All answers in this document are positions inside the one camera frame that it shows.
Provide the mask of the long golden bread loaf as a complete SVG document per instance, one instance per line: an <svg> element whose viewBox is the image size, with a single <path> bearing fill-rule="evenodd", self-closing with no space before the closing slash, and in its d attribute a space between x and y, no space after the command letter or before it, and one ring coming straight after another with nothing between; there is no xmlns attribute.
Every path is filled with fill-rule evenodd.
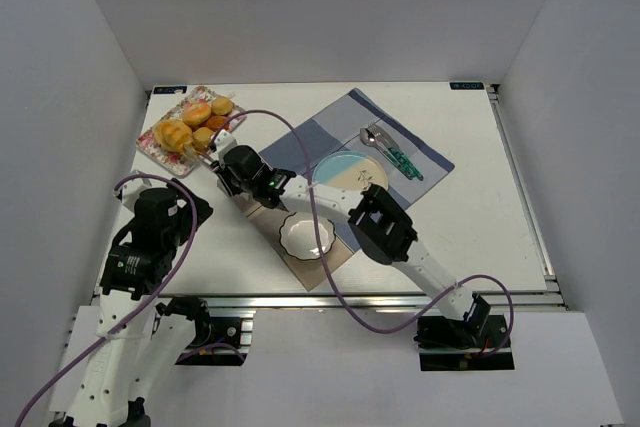
<svg viewBox="0 0 640 427"><path fill-rule="evenodd" d="M194 156L202 152L194 138L194 131L181 120L160 121L152 127L152 133L156 143L164 151L184 156Z"/></svg>

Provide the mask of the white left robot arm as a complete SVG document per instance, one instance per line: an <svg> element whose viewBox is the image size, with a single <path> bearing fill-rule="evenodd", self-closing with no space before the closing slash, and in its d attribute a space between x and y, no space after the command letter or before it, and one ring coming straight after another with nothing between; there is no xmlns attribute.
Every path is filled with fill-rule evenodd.
<svg viewBox="0 0 640 427"><path fill-rule="evenodd" d="M203 300L149 304L179 247L213 213L180 182L142 191L114 237L100 281L101 345L57 426L148 426L146 407L182 352L209 334Z"/></svg>

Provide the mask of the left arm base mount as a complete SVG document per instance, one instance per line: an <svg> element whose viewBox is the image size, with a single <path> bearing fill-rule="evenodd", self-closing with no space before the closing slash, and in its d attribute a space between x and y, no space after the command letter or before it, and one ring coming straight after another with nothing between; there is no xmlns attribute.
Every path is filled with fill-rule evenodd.
<svg viewBox="0 0 640 427"><path fill-rule="evenodd" d="M155 306L152 335L168 319L183 319L194 328L191 342L176 361L180 366L242 366L248 355L252 322L246 316L212 312L204 299L194 296L174 297Z"/></svg>

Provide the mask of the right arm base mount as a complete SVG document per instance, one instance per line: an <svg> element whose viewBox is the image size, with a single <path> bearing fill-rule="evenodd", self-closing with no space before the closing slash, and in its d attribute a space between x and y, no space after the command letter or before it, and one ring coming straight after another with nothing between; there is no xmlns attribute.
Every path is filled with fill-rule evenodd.
<svg viewBox="0 0 640 427"><path fill-rule="evenodd" d="M512 371L515 362L511 341L489 356L507 333L503 315L490 315L480 334L461 329L459 322L442 316L424 316L417 322L416 335L422 372L497 372Z"/></svg>

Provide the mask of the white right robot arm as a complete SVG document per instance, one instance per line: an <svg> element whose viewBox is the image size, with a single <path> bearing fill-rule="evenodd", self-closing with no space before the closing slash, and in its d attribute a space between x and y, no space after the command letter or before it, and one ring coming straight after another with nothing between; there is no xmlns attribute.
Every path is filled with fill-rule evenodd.
<svg viewBox="0 0 640 427"><path fill-rule="evenodd" d="M431 299L452 338L471 346L482 336L490 305L431 256L411 218L382 186L346 190L313 184L293 171L269 166L253 148L234 140L216 140L212 147L217 154L212 169L228 195L244 194L290 217L309 215L314 247L322 240L320 219L348 225L369 259L395 268Z"/></svg>

